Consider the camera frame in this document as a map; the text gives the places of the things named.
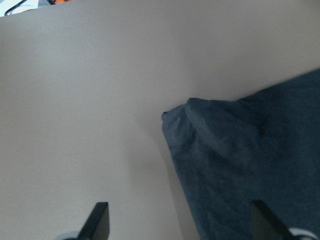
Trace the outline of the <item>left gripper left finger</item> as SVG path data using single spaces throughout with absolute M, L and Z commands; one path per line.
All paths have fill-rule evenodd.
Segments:
M 87 218 L 78 240 L 108 240 L 110 235 L 110 216 L 108 202 L 98 202 Z

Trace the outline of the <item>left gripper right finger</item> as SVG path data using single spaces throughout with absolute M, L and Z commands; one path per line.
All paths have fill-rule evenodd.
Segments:
M 253 200 L 251 233 L 254 240 L 293 240 L 288 227 L 262 200 Z

